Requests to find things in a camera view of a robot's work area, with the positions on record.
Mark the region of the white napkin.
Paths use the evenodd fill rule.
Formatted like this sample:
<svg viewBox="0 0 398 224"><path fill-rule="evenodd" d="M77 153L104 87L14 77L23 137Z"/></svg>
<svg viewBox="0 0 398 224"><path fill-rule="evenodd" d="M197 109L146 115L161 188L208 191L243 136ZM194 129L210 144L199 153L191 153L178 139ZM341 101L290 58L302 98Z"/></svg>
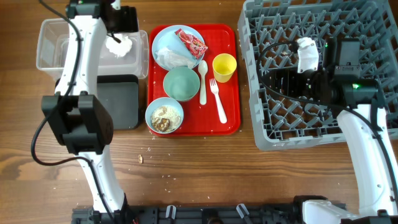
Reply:
<svg viewBox="0 0 398 224"><path fill-rule="evenodd" d="M132 40L126 34L115 34L115 38L119 39L117 42L112 37L106 38L106 48L116 57L124 57L132 48Z"/></svg>

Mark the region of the red snack wrapper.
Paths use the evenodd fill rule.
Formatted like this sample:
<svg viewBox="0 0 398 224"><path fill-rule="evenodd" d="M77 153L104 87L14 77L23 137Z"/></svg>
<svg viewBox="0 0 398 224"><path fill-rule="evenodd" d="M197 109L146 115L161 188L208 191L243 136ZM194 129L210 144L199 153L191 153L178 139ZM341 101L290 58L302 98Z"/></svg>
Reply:
<svg viewBox="0 0 398 224"><path fill-rule="evenodd" d="M183 42L188 51L196 59L201 58L208 50L208 47L203 41L201 41L192 34L186 33L182 29L178 29L177 31L175 31L175 35Z"/></svg>

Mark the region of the light blue bowl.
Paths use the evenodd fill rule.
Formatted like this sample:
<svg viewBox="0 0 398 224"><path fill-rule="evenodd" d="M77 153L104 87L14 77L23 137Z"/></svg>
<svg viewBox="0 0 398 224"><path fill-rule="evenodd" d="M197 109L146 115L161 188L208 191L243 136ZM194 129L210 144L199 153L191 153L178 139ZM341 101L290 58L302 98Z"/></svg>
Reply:
<svg viewBox="0 0 398 224"><path fill-rule="evenodd" d="M154 100L152 103L150 103L150 104L148 105L148 107L147 107L147 109L146 109L145 120L146 120L146 123L147 123L148 127L149 127L153 132L155 132L155 133L157 133L157 134L170 134L170 133L158 133L157 131L155 131L154 128L152 127L152 125L151 125L151 120L150 120L151 114L152 114L158 107L160 107L160 106L165 106L165 105L173 106L174 108L176 108L177 111L179 112L179 114L180 114L181 117L182 117L182 122L183 122L183 119L184 119L183 108L182 108L181 104L180 104L178 101L176 101L175 99L169 98L169 97L162 97L162 98L158 98L158 99Z"/></svg>

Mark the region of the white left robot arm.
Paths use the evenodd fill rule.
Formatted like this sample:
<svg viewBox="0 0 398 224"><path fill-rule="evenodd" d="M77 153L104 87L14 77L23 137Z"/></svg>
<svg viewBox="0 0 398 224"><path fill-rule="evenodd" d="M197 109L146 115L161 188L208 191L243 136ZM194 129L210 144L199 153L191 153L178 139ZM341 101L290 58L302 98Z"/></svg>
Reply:
<svg viewBox="0 0 398 224"><path fill-rule="evenodd" d="M70 1L61 18L70 29L67 57L55 93L42 98L45 117L32 138L32 158L42 166L66 163L44 162L36 155L37 138L49 124L59 145L71 154L68 160L78 161L85 173L93 195L88 220L133 223L134 213L111 161L113 120L97 98L97 77L105 39L139 30L136 8L119 1Z"/></svg>

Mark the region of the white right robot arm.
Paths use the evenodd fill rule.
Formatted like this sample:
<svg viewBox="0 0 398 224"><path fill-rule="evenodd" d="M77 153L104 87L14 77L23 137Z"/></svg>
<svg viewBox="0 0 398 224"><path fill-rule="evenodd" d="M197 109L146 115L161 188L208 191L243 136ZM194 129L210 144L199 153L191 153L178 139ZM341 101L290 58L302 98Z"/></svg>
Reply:
<svg viewBox="0 0 398 224"><path fill-rule="evenodd" d="M328 39L319 54L308 37L291 42L297 68L265 72L262 51L256 73L271 93L332 110L354 167L359 212L352 214L325 198L297 199L302 223L396 223L397 161L387 132L386 102L377 81L362 79L358 39Z"/></svg>

